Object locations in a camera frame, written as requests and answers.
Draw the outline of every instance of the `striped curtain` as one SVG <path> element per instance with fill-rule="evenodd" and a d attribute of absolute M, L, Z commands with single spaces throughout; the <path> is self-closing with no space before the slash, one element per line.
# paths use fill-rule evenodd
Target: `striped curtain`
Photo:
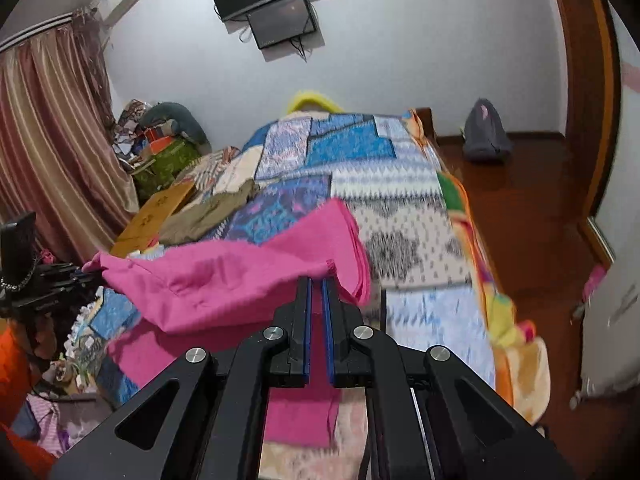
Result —
<path fill-rule="evenodd" d="M 77 22 L 0 54 L 0 218 L 35 211 L 39 246 L 81 263 L 111 247 L 138 199 L 110 145 L 97 31 Z"/>

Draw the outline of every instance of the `blue gripper pad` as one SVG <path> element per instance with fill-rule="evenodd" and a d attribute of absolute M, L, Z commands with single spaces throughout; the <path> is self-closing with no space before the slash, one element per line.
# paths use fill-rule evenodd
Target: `blue gripper pad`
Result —
<path fill-rule="evenodd" d="M 305 383 L 309 384 L 309 375 L 311 374 L 311 308 L 312 308 L 312 282 L 306 280 L 306 311 L 305 311 L 305 367 L 303 374 Z"/>
<path fill-rule="evenodd" d="M 329 377 L 329 383 L 335 386 L 334 331 L 331 326 L 331 309 L 329 308 L 329 291 L 327 290 L 326 280 L 322 280 L 322 316 L 324 317 L 326 373 Z"/>

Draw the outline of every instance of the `pink towel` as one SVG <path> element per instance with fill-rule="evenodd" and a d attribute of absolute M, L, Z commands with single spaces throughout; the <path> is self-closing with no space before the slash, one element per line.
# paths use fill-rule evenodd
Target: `pink towel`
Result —
<path fill-rule="evenodd" d="M 99 253 L 83 267 L 97 268 L 144 318 L 109 347 L 114 361 L 140 387 L 193 346 L 230 348 L 267 326 L 274 309 L 295 297 L 300 275 L 334 274 L 341 298 L 357 305 L 367 304 L 370 293 L 357 224 L 338 199 L 259 247 L 212 240 L 171 248 L 153 261 Z M 314 311 L 318 308 L 315 301 Z M 314 320 L 313 379 L 296 392 L 273 390 L 265 434 L 278 442 L 328 447 L 339 392 L 328 384 L 324 345 L 318 346 L 321 319 Z"/>

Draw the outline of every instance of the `wooden floor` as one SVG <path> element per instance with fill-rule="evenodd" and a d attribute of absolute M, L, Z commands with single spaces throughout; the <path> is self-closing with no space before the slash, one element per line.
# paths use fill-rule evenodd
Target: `wooden floor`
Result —
<path fill-rule="evenodd" d="M 584 190 L 572 178 L 564 141 L 518 140 L 504 166 L 465 162 L 460 145 L 440 152 L 465 186 L 502 291 L 515 302 L 518 319 L 533 320 L 546 342 L 552 391 L 542 423 L 586 478 L 615 443 L 630 396 L 569 409 L 579 386 L 581 345 L 571 312 L 595 260 L 576 228 Z"/>

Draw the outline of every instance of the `metal chain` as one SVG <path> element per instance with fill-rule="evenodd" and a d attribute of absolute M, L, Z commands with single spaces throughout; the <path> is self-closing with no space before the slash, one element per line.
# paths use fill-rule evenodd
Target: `metal chain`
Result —
<path fill-rule="evenodd" d="M 24 277 L 24 279 L 20 283 L 18 283 L 18 285 L 7 283 L 4 280 L 4 276 L 3 276 L 2 278 L 0 278 L 0 286 L 2 286 L 2 288 L 4 288 L 5 290 L 8 290 L 9 292 L 20 292 L 21 290 L 24 289 L 25 286 L 27 286 L 27 283 L 29 283 L 29 280 L 33 276 L 33 273 L 35 272 L 39 261 L 40 261 L 39 256 L 33 257 L 33 265 L 31 266 L 31 269 L 29 270 L 27 275 Z"/>

